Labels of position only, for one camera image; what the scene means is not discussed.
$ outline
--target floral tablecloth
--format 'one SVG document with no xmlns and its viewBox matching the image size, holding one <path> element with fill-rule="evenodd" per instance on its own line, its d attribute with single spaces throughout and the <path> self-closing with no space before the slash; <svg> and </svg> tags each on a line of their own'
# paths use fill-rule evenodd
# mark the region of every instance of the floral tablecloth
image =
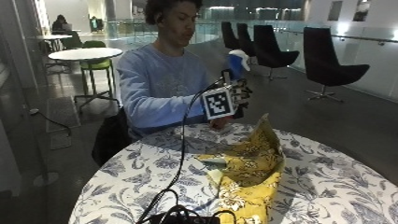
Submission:
<svg viewBox="0 0 398 224">
<path fill-rule="evenodd" d="M 206 149 L 238 142 L 251 125 L 232 124 L 222 132 L 190 125 L 180 181 L 180 204 L 204 216 L 218 209 L 218 189 L 196 159 Z M 398 224 L 398 188 L 365 164 L 335 149 L 293 133 L 274 130 L 286 167 L 274 198 L 270 223 Z M 132 144 L 90 178 L 76 202 L 69 224 L 134 223 L 180 165 L 180 129 L 152 134 Z M 176 204 L 166 194 L 152 214 Z"/>
</svg>

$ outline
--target person in background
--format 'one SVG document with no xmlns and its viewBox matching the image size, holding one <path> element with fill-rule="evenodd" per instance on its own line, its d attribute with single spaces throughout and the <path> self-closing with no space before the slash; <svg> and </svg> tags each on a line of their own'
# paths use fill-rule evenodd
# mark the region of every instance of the person in background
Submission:
<svg viewBox="0 0 398 224">
<path fill-rule="evenodd" d="M 65 17 L 62 15 L 57 16 L 57 20 L 52 23 L 52 34 L 53 35 L 62 35 L 65 33 L 64 24 L 66 24 Z"/>
<path fill-rule="evenodd" d="M 158 27 L 154 43 L 128 51 L 120 59 L 121 97 L 129 135 L 140 139 L 168 127 L 181 125 L 194 94 L 208 85 L 200 57 L 185 47 L 196 32 L 201 0 L 148 0 L 145 21 Z M 200 99 L 186 123 L 205 122 Z M 229 118 L 210 121 L 222 129 Z"/>
</svg>

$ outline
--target yellow plastic bag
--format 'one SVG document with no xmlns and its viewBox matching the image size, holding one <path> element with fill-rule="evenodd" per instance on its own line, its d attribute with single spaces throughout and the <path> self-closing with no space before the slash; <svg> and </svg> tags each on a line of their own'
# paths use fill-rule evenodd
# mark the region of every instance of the yellow plastic bag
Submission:
<svg viewBox="0 0 398 224">
<path fill-rule="evenodd" d="M 274 130 L 263 115 L 245 142 L 228 146 L 216 155 L 200 155 L 201 161 L 225 159 L 226 168 L 209 174 L 218 184 L 218 211 L 230 210 L 237 223 L 267 223 L 269 210 L 285 167 Z M 230 215 L 221 223 L 234 223 Z"/>
</svg>

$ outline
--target glass railing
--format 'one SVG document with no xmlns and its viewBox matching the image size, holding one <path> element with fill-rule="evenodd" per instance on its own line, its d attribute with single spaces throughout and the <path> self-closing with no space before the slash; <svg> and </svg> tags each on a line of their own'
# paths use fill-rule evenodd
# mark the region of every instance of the glass railing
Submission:
<svg viewBox="0 0 398 224">
<path fill-rule="evenodd" d="M 333 26 L 303 21 L 249 21 L 246 23 L 251 37 L 254 25 L 273 25 L 281 50 L 298 50 L 301 52 L 291 65 L 293 68 L 301 71 L 305 71 L 303 27 L 331 28 L 333 44 L 339 63 L 370 65 L 370 70 L 365 76 L 347 87 L 398 102 L 397 30 L 375 27 L 350 27 L 347 23 Z"/>
<path fill-rule="evenodd" d="M 349 23 L 329 26 L 323 23 L 303 21 L 232 21 L 237 33 L 237 23 L 247 23 L 253 38 L 254 25 L 273 25 L 278 46 L 282 50 L 298 50 L 299 56 L 291 68 L 305 71 L 303 28 L 331 28 L 333 43 L 338 60 L 342 64 L 369 64 L 370 70 L 359 81 L 349 87 L 398 102 L 398 31 L 374 27 L 350 27 Z M 222 38 L 221 21 L 198 21 L 196 35 L 190 44 Z M 125 44 L 145 45 L 154 41 L 156 26 L 144 21 L 114 21 L 106 25 L 116 39 L 125 39 Z"/>
<path fill-rule="evenodd" d="M 106 37 L 109 40 L 124 40 L 125 44 L 141 46 L 152 43 L 158 35 L 157 27 L 144 21 L 106 21 Z M 190 44 L 202 43 L 220 38 L 218 22 L 197 22 L 196 34 Z"/>
</svg>

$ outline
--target light blue sweater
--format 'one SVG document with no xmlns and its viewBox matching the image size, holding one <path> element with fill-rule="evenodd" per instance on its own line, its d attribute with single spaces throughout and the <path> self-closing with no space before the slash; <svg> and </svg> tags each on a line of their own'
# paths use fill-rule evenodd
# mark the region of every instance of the light blue sweater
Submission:
<svg viewBox="0 0 398 224">
<path fill-rule="evenodd" d="M 117 71 L 130 136 L 180 125 L 194 94 L 208 87 L 200 57 L 186 50 L 182 56 L 170 57 L 149 44 L 124 54 Z M 186 123 L 204 122 L 200 100 L 189 118 Z"/>
</svg>

